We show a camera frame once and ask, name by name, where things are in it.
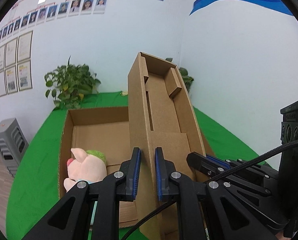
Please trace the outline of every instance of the green table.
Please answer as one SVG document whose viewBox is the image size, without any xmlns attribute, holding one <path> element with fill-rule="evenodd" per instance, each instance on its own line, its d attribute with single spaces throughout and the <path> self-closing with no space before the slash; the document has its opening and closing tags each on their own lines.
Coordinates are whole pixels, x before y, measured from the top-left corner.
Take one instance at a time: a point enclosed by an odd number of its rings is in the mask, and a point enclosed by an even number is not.
<svg viewBox="0 0 298 240">
<path fill-rule="evenodd" d="M 127 106 L 128 97 L 120 92 L 86 96 L 83 108 Z M 194 109 L 199 127 L 218 158 L 245 160 L 258 155 L 246 144 Z M 52 111 L 30 143 L 21 161 L 10 191 L 6 215 L 8 240 L 20 240 L 59 200 L 58 163 L 62 129 L 67 110 Z M 122 237 L 127 228 L 119 230 Z M 147 239 L 139 230 L 129 239 Z"/>
</svg>

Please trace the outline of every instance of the stuffed toy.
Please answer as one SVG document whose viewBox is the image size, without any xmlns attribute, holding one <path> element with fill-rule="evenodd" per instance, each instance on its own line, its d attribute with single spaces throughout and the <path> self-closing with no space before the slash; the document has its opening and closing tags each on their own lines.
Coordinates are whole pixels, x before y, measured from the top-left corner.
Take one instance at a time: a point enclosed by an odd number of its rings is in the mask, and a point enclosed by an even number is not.
<svg viewBox="0 0 298 240">
<path fill-rule="evenodd" d="M 63 185 L 68 192 L 78 181 L 85 180 L 89 184 L 102 181 L 107 176 L 106 158 L 102 152 L 95 150 L 84 151 L 72 148 L 75 159 L 67 161 L 68 178 Z"/>
</svg>

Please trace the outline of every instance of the silver bolt head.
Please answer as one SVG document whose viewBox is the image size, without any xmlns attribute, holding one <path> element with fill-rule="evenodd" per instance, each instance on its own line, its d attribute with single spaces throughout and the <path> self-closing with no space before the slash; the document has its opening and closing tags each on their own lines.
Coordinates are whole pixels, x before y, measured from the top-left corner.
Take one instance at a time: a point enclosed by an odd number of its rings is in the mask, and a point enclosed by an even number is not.
<svg viewBox="0 0 298 240">
<path fill-rule="evenodd" d="M 77 183 L 78 188 L 85 188 L 87 186 L 87 183 L 85 181 L 79 181 Z"/>
<path fill-rule="evenodd" d="M 211 188 L 217 188 L 218 186 L 219 186 L 219 184 L 216 181 L 209 182 L 209 187 L 211 187 Z"/>
<path fill-rule="evenodd" d="M 122 171 L 116 171 L 116 172 L 114 173 L 114 176 L 115 176 L 116 178 L 121 178 L 121 177 L 123 176 L 123 172 L 122 172 Z"/>
<path fill-rule="evenodd" d="M 181 173 L 178 172 L 178 171 L 174 171 L 171 176 L 174 178 L 174 179 L 179 179 L 181 177 Z"/>
</svg>

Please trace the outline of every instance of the cardboard box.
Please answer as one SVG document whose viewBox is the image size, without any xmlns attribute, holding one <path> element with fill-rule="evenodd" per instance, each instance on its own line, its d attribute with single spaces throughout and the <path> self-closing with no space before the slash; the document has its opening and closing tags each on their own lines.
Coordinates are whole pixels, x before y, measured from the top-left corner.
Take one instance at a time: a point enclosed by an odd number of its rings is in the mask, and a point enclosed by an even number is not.
<svg viewBox="0 0 298 240">
<path fill-rule="evenodd" d="M 71 148 L 98 150 L 107 159 L 107 173 L 120 168 L 131 157 L 128 107 L 100 107 L 69 110 L 63 127 L 59 155 L 59 197 L 66 190 L 63 181 L 68 177 L 67 160 Z M 135 225 L 135 202 L 120 202 L 119 227 Z"/>
<path fill-rule="evenodd" d="M 142 219 L 162 203 L 158 201 L 154 151 L 162 147 L 177 171 L 196 181 L 206 181 L 186 162 L 190 152 L 205 156 L 200 130 L 188 92 L 175 64 L 138 53 L 128 75 L 130 147 L 142 150 L 136 198 Z M 177 210 L 173 205 L 140 227 L 150 240 L 178 238 Z"/>
</svg>

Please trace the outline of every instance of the green plush ball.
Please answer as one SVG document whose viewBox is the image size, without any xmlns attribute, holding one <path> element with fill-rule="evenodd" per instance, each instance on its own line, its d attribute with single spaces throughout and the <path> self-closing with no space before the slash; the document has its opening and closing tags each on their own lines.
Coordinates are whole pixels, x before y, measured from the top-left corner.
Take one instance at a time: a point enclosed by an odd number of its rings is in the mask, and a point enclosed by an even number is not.
<svg viewBox="0 0 298 240">
<path fill-rule="evenodd" d="M 107 166 L 106 156 L 105 156 L 102 152 L 99 152 L 99 151 L 96 151 L 96 150 L 87 150 L 86 153 L 98 157 L 98 158 L 99 158 L 100 160 L 102 160 L 102 161 L 105 163 L 105 165 Z"/>
</svg>

